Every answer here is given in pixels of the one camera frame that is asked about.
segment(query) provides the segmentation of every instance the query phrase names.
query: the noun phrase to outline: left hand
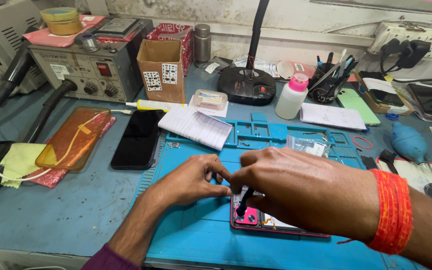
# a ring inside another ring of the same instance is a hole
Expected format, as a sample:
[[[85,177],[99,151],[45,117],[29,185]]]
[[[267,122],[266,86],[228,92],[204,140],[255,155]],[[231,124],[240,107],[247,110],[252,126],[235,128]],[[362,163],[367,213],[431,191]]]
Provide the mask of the left hand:
[[[229,180],[231,173],[216,154],[190,156],[176,169],[152,185],[170,205],[188,205],[199,199],[231,196],[231,189],[221,184],[211,184],[213,173],[216,181]]]

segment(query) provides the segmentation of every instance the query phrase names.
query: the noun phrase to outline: solder wire spool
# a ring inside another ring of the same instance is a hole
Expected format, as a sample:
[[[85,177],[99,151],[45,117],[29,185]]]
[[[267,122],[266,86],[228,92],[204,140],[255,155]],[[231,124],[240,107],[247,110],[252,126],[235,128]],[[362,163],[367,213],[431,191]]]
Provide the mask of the solder wire spool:
[[[96,52],[99,50],[98,41],[94,34],[83,34],[81,36],[81,42],[86,52]]]

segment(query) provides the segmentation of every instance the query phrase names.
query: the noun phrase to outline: barcode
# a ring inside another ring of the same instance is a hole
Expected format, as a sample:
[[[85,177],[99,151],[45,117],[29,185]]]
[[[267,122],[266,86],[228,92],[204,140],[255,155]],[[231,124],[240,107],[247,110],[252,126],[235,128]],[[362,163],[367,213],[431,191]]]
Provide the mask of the barcode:
[[[303,65],[301,65],[301,64],[294,64],[294,66],[296,67],[297,71],[304,71]]]

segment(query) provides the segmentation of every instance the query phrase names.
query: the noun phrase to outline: purple sleeve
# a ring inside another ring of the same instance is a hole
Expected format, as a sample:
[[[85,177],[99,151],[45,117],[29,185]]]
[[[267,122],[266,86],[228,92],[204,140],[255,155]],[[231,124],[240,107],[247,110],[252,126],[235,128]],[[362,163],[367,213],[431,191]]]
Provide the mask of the purple sleeve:
[[[114,252],[108,243],[94,254],[81,270],[141,270],[133,262]]]

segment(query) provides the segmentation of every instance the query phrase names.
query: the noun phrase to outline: red box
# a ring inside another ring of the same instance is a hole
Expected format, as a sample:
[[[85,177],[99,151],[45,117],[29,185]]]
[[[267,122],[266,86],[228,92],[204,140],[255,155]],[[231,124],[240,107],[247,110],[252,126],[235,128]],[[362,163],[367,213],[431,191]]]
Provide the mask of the red box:
[[[188,75],[188,70],[193,63],[193,27],[190,25],[176,23],[160,23],[156,28],[147,35],[148,40],[178,40],[169,36],[161,36],[161,34],[177,34],[179,32],[188,31],[182,40],[182,62],[184,76]]]

